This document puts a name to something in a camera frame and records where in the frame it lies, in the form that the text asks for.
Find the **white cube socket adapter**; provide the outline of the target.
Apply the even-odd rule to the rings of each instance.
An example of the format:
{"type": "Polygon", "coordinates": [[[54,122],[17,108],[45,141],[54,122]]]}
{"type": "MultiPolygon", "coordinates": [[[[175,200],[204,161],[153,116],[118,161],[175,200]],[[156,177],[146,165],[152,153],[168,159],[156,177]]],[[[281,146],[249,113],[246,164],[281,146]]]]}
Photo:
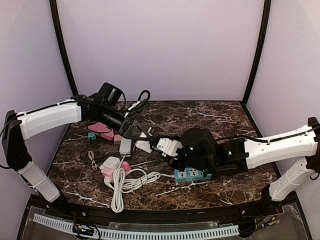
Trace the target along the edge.
{"type": "MultiPolygon", "coordinates": [[[[148,134],[150,134],[151,135],[151,133],[150,133],[150,131],[151,131],[151,127],[148,129],[148,134]]],[[[141,134],[140,134],[140,136],[139,136],[140,138],[146,138],[147,137],[147,135],[145,134],[145,133],[143,133],[143,132],[141,132],[141,134]]],[[[146,153],[152,153],[152,149],[151,149],[151,146],[150,146],[150,142],[149,141],[143,141],[143,140],[137,140],[136,141],[136,143],[135,143],[135,147],[137,148],[137,149],[140,149],[140,150],[142,150],[142,151],[144,151],[144,152],[146,152],[146,153]]]]}

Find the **pink charger plug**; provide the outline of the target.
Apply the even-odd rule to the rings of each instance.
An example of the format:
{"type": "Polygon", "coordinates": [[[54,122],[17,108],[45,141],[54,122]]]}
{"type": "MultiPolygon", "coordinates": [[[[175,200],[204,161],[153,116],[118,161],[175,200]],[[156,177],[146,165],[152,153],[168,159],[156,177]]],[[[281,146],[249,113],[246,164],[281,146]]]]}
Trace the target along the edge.
{"type": "Polygon", "coordinates": [[[113,142],[115,145],[119,145],[122,141],[122,137],[119,134],[114,135],[113,142]]]}

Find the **white power strip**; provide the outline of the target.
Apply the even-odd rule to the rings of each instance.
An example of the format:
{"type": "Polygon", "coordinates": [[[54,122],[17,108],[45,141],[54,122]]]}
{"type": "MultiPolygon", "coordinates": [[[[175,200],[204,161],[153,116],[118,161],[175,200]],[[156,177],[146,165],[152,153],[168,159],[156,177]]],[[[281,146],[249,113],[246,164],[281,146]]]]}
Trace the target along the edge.
{"type": "Polygon", "coordinates": [[[131,139],[122,138],[119,147],[119,154],[124,157],[132,155],[133,142],[131,139]]]}

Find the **pink triangular power socket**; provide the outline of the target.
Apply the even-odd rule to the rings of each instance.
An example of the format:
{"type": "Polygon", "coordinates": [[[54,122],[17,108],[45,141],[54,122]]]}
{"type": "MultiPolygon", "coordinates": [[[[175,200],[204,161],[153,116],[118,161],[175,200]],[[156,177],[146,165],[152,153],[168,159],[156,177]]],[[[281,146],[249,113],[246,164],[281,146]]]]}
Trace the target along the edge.
{"type": "Polygon", "coordinates": [[[114,140],[114,131],[101,122],[91,124],[87,128],[91,133],[94,133],[103,139],[108,141],[114,140]]]}

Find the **teal charger plug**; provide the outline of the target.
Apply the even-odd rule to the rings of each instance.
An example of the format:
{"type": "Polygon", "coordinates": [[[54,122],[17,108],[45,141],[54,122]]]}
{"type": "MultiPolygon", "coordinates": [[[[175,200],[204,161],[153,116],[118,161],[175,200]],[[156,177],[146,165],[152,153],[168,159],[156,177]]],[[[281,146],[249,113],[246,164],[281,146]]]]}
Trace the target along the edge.
{"type": "Polygon", "coordinates": [[[89,138],[90,141],[93,141],[93,140],[97,139],[96,135],[94,133],[92,133],[92,132],[88,133],[88,138],[89,138]]]}

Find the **white and pink cube socket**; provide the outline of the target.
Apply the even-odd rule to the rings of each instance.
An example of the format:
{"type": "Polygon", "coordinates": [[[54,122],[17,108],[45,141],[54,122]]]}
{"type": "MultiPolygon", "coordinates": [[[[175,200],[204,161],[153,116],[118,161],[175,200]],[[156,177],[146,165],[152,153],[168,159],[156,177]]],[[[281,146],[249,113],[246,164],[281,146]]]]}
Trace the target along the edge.
{"type": "Polygon", "coordinates": [[[123,168],[126,172],[129,172],[132,170],[131,166],[129,165],[128,162],[123,161],[121,164],[121,160],[118,157],[115,156],[110,156],[108,157],[103,164],[99,167],[100,172],[102,173],[102,175],[104,177],[107,177],[109,179],[113,179],[114,176],[114,171],[118,168],[118,167],[123,168]]]}

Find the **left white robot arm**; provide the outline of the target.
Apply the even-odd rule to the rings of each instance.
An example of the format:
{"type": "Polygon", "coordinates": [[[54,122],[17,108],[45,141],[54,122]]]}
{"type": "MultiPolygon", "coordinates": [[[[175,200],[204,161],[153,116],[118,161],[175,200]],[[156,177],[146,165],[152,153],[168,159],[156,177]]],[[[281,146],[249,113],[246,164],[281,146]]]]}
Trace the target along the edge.
{"type": "Polygon", "coordinates": [[[60,126],[90,120],[106,125],[125,139],[140,141],[142,138],[139,134],[143,132],[143,140],[150,141],[148,131],[136,119],[124,114],[123,110],[99,103],[85,95],[31,111],[8,111],[0,133],[7,163],[5,168],[17,172],[49,203],[63,200],[64,195],[59,188],[33,161],[25,145],[26,140],[60,126]]]}

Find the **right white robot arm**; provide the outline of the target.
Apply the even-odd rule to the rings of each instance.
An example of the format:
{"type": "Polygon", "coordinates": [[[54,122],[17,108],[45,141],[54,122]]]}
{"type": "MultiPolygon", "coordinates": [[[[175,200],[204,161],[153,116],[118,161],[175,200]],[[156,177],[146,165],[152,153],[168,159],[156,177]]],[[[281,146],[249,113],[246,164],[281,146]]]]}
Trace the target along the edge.
{"type": "Polygon", "coordinates": [[[190,128],[181,137],[162,137],[157,144],[171,167],[186,167],[204,176],[233,176],[259,166],[295,158],[287,172],[265,189],[273,202],[281,202],[307,178],[320,172],[320,123],[310,117],[306,125],[265,138],[236,136],[223,143],[207,128],[190,128]]]}

